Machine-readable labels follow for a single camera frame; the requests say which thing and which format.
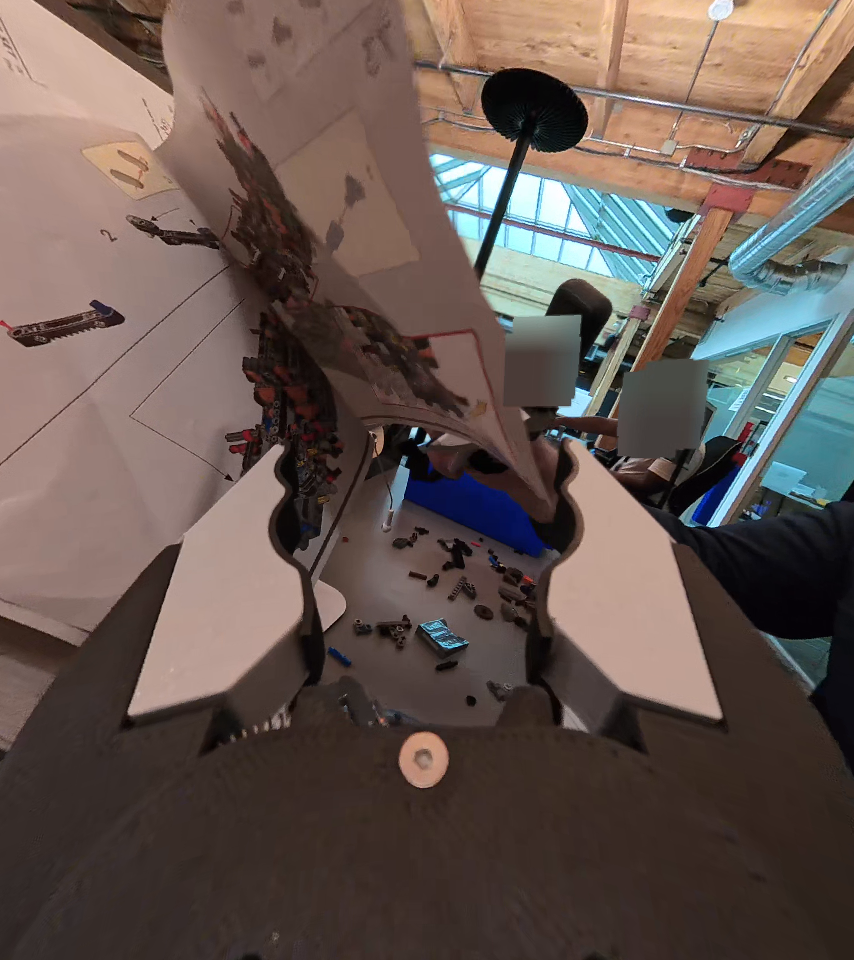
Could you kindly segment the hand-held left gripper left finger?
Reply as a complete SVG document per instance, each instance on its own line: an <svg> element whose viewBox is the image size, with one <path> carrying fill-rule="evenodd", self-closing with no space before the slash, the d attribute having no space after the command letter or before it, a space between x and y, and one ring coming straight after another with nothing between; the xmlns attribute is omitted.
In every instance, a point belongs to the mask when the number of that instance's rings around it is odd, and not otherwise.
<svg viewBox="0 0 854 960"><path fill-rule="evenodd" d="M135 723L210 707L267 728L324 667L320 611L294 556L296 457L272 448L183 535L133 688Z"/></svg>

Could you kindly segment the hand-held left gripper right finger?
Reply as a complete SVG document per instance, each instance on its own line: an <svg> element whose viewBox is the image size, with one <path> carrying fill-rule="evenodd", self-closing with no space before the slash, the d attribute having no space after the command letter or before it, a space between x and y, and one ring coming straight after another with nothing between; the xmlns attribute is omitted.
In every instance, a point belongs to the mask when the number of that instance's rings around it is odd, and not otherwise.
<svg viewBox="0 0 854 960"><path fill-rule="evenodd" d="M721 703L670 535L580 444L566 440L527 673L592 735L627 709L720 725Z"/></svg>

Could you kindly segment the lego instruction booklet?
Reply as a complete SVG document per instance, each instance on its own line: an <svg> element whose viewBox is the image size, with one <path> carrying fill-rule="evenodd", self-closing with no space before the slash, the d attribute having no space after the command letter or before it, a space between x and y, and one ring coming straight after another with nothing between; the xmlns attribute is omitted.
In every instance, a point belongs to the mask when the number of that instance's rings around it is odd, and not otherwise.
<svg viewBox="0 0 854 960"><path fill-rule="evenodd" d="M543 489L402 3L170 2L162 46L172 94L0 2L0 610L75 643L276 442L309 570L363 425Z"/></svg>

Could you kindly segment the person's right forearm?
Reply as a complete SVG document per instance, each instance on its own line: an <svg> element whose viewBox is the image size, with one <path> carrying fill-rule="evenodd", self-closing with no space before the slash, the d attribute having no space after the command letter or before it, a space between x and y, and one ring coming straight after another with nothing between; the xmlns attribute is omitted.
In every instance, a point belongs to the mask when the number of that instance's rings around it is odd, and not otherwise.
<svg viewBox="0 0 854 960"><path fill-rule="evenodd" d="M854 502L718 528L647 513L697 555L758 630L854 643Z"/></svg>

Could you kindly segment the pile of loose lego pieces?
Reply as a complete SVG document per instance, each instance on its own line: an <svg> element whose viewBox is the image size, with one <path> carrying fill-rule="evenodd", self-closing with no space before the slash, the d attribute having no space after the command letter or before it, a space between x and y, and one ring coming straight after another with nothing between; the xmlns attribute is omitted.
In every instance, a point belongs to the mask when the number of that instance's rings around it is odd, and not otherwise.
<svg viewBox="0 0 854 960"><path fill-rule="evenodd" d="M529 624L525 601L498 557L469 536L433 536L418 525L397 539L351 554L348 657L384 705L433 722L485 724L526 680ZM418 624L443 618L469 641L438 659L416 636Z"/></svg>

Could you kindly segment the blue plastic bin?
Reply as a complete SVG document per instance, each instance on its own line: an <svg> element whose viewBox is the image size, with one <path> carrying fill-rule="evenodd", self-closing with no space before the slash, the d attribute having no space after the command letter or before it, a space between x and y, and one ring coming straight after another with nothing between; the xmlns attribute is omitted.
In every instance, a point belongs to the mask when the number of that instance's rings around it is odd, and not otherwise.
<svg viewBox="0 0 854 960"><path fill-rule="evenodd" d="M422 478L409 471L405 499L530 557L548 549L518 503L469 475L449 479L431 472Z"/></svg>

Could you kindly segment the small foil bag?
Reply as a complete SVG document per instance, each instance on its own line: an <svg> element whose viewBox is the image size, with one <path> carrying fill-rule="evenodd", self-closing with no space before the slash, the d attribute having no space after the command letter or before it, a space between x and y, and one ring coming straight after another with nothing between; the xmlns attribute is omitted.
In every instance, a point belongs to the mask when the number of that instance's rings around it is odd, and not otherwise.
<svg viewBox="0 0 854 960"><path fill-rule="evenodd" d="M416 636L424 642L441 661L459 656L469 646L469 641L456 634L443 618L420 623L416 627Z"/></svg>

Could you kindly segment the black office chair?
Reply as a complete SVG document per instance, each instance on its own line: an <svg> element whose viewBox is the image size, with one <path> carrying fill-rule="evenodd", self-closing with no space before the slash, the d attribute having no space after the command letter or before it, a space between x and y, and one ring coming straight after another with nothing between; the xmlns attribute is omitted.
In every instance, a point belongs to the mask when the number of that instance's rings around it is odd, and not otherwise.
<svg viewBox="0 0 854 960"><path fill-rule="evenodd" d="M605 324L613 310L610 299L591 283L580 278L562 282L546 308L547 316L580 315Z"/></svg>

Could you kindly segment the tall black floor lamp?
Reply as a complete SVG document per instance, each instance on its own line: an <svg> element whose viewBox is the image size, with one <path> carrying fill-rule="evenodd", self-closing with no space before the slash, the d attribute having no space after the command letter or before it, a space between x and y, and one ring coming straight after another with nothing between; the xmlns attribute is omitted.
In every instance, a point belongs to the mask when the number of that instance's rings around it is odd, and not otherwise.
<svg viewBox="0 0 854 960"><path fill-rule="evenodd" d="M574 90L558 78L529 68L509 68L492 74L481 90L481 108L493 130L514 147L475 260L474 272L479 281L528 151L555 154L571 150L584 138L589 122L587 109Z"/></svg>

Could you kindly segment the silver ventilation duct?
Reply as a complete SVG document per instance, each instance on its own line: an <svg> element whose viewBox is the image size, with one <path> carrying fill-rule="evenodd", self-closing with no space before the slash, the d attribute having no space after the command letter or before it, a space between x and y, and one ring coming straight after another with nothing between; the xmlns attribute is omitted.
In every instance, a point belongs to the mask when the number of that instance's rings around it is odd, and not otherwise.
<svg viewBox="0 0 854 960"><path fill-rule="evenodd" d="M772 219L736 247L727 267L745 287L777 296L833 289L847 268L808 260L785 265L774 255L854 198L854 138Z"/></svg>

